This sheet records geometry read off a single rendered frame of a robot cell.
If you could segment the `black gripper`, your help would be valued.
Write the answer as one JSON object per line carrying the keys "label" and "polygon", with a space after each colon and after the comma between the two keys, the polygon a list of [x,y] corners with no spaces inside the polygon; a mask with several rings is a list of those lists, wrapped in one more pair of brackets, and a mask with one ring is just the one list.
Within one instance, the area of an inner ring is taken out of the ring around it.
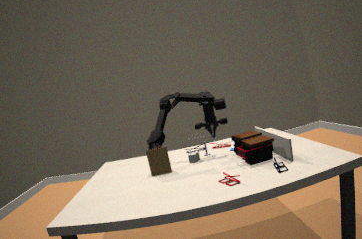
{"label": "black gripper", "polygon": [[[226,118],[220,119],[219,121],[216,121],[214,111],[204,113],[204,115],[205,115],[206,123],[205,124],[203,124],[203,123],[196,124],[195,125],[195,130],[198,130],[198,129],[201,129],[202,127],[205,127],[205,130],[207,129],[211,133],[211,135],[212,135],[212,132],[213,132],[213,137],[215,138],[215,129],[218,126],[218,124],[224,124],[224,123],[227,123],[228,121],[227,121]],[[210,127],[212,125],[214,126],[213,130],[212,130],[212,127]]]}

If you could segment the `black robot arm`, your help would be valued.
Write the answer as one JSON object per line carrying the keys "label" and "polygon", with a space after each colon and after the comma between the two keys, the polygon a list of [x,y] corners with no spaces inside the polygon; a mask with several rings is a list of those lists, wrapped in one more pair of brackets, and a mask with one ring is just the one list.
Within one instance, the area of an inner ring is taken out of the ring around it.
{"label": "black robot arm", "polygon": [[[170,103],[169,99],[175,98],[175,100]],[[204,113],[216,110],[225,109],[224,98],[216,99],[210,92],[201,92],[199,94],[190,94],[190,93],[179,93],[176,92],[174,94],[167,95],[160,99],[160,112],[157,119],[157,123],[155,126],[155,130],[151,131],[151,136],[147,140],[149,144],[149,150],[161,148],[161,145],[164,142],[165,134],[163,133],[165,121],[167,114],[170,112],[172,108],[174,108],[178,102],[198,102],[200,105],[203,105]],[[214,108],[213,108],[214,107]]]}

